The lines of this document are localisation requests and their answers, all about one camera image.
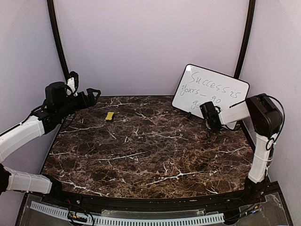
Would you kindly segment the yellow black eraser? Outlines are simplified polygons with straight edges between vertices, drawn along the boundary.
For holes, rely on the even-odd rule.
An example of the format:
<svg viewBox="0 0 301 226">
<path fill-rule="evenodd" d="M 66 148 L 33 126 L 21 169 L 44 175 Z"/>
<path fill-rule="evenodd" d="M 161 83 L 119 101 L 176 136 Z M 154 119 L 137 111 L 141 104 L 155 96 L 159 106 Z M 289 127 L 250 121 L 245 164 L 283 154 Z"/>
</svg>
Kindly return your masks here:
<svg viewBox="0 0 301 226">
<path fill-rule="evenodd" d="M 106 121 L 113 121 L 114 117 L 115 117 L 115 113 L 114 112 L 107 112 L 105 120 Z"/>
</svg>

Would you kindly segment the white whiteboard black frame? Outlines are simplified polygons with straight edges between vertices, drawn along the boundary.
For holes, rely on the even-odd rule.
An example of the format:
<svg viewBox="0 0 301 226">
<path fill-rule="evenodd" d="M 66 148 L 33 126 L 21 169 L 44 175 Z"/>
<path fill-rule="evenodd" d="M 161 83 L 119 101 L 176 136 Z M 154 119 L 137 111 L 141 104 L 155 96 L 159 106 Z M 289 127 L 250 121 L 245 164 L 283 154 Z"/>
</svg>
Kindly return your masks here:
<svg viewBox="0 0 301 226">
<path fill-rule="evenodd" d="M 226 110 L 245 100 L 249 83 L 203 67 L 188 64 L 172 100 L 172 106 L 203 118 L 200 106 L 213 102 Z"/>
</svg>

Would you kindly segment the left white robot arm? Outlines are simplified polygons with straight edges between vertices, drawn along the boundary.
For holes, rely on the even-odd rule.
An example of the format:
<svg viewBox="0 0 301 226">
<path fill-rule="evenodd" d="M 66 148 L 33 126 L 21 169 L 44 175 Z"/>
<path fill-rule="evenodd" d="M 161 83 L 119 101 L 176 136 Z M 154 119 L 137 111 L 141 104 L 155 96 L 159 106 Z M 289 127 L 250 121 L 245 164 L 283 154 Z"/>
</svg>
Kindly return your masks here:
<svg viewBox="0 0 301 226">
<path fill-rule="evenodd" d="M 92 88 L 86 92 L 77 92 L 77 86 L 72 80 L 48 85 L 43 104 L 32 110 L 24 121 L 0 135 L 0 161 L 4 162 L 14 151 L 54 130 L 69 115 L 96 105 L 100 95 L 100 90 Z M 66 194 L 55 187 L 50 178 L 1 165 L 0 191 L 3 193 L 10 190 L 48 194 L 48 198 L 56 205 L 66 202 Z"/>
</svg>

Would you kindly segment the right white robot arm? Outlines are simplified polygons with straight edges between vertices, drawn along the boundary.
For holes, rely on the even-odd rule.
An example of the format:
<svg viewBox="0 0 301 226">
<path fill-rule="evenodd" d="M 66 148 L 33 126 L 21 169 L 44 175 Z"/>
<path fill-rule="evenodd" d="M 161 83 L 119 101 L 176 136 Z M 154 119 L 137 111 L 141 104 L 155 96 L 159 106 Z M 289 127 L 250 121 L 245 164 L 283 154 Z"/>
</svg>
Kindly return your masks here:
<svg viewBox="0 0 301 226">
<path fill-rule="evenodd" d="M 244 204 L 258 202 L 265 193 L 266 177 L 273 160 L 274 145 L 283 129 L 285 111 L 274 104 L 275 98 L 265 93 L 249 97 L 222 111 L 212 102 L 200 106 L 206 127 L 211 132 L 223 126 L 250 118 L 256 133 L 253 162 L 244 182 L 240 200 Z"/>
</svg>

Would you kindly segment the left black frame post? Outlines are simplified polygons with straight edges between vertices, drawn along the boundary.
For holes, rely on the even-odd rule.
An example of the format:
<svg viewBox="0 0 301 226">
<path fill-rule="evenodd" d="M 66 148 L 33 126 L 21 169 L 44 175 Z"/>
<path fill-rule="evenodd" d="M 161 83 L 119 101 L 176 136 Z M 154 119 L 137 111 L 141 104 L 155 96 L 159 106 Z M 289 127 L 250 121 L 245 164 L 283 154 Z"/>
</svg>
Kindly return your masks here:
<svg viewBox="0 0 301 226">
<path fill-rule="evenodd" d="M 50 23 L 51 23 L 52 34 L 53 34 L 54 41 L 55 41 L 56 51 L 58 54 L 59 62 L 61 65 L 61 69 L 63 71 L 65 81 L 67 81 L 69 78 L 69 69 L 68 69 L 68 65 L 66 62 L 66 58 L 64 55 L 63 46 L 62 46 L 62 42 L 61 42 L 57 17 L 56 17 L 56 13 L 55 13 L 55 2 L 53 0 L 47 0 L 47 5 L 48 5 L 48 14 L 49 14 L 49 19 L 50 19 Z"/>
</svg>

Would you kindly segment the black frame post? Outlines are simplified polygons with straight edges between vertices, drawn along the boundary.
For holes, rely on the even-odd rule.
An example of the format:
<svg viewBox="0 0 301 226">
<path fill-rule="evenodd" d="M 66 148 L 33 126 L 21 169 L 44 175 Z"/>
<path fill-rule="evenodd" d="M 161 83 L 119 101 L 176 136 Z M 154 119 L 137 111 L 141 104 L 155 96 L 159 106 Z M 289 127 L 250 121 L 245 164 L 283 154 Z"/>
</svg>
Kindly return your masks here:
<svg viewBox="0 0 301 226">
<path fill-rule="evenodd" d="M 246 16 L 246 24 L 245 24 L 245 29 L 244 29 L 244 34 L 243 34 L 243 39 L 242 39 L 242 44 L 238 56 L 238 61 L 236 65 L 236 69 L 234 72 L 234 79 L 239 79 L 246 52 L 247 52 L 247 47 L 250 39 L 250 34 L 251 34 L 251 29 L 252 29 L 252 24 L 253 24 L 253 17 L 254 17 L 254 12 L 255 12 L 255 5 L 256 5 L 256 0 L 249 0 L 248 4 L 248 11 L 247 11 L 247 16 Z"/>
<path fill-rule="evenodd" d="M 55 2 L 53 0 L 47 0 L 47 5 L 48 5 L 48 14 L 49 14 L 49 19 L 50 19 L 50 23 L 51 23 L 52 34 L 53 34 L 54 41 L 55 41 L 56 51 L 58 54 L 59 62 L 61 65 L 61 69 L 63 71 L 65 81 L 67 81 L 69 78 L 69 69 L 68 69 L 68 65 L 66 62 L 66 58 L 64 55 L 63 46 L 62 46 L 62 42 L 61 42 L 57 17 L 56 17 L 56 13 L 55 13 Z"/>
</svg>

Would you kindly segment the black front rail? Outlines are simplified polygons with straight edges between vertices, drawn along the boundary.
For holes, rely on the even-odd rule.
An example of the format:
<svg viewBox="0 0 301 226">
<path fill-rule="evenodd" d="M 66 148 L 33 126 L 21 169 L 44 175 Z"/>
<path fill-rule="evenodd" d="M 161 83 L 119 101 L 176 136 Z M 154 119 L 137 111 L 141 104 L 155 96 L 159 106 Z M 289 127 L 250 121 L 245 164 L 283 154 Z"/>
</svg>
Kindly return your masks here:
<svg viewBox="0 0 301 226">
<path fill-rule="evenodd" d="M 78 194 L 62 191 L 57 195 L 40 194 L 42 201 L 58 204 L 63 207 L 70 207 L 72 210 L 87 210 L 100 213 L 103 210 L 138 211 L 138 212 L 163 212 L 182 210 L 202 210 L 210 211 L 232 211 L 239 207 L 259 203 L 264 201 L 265 191 L 247 197 L 243 190 L 215 194 L 207 196 L 197 196 L 188 198 L 172 199 L 128 199 L 112 198 L 94 195 Z"/>
</svg>

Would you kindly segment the right black frame post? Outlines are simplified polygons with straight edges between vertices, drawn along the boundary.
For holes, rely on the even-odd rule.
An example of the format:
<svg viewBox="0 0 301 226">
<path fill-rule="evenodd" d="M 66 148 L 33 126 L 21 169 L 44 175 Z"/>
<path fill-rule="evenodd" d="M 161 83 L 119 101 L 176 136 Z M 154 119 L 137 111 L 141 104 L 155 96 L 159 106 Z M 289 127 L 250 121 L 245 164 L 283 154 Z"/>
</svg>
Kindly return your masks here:
<svg viewBox="0 0 301 226">
<path fill-rule="evenodd" d="M 249 0 L 248 4 L 248 11 L 247 11 L 247 16 L 246 16 L 246 24 L 245 24 L 245 29 L 244 29 L 244 34 L 243 34 L 243 39 L 242 39 L 242 44 L 238 56 L 238 61 L 236 65 L 236 69 L 234 72 L 234 79 L 239 79 L 246 52 L 247 52 L 247 47 L 250 39 L 250 34 L 251 34 L 251 29 L 252 29 L 252 24 L 253 24 L 253 17 L 254 17 L 254 12 L 255 12 L 255 5 L 256 5 L 256 0 Z"/>
</svg>

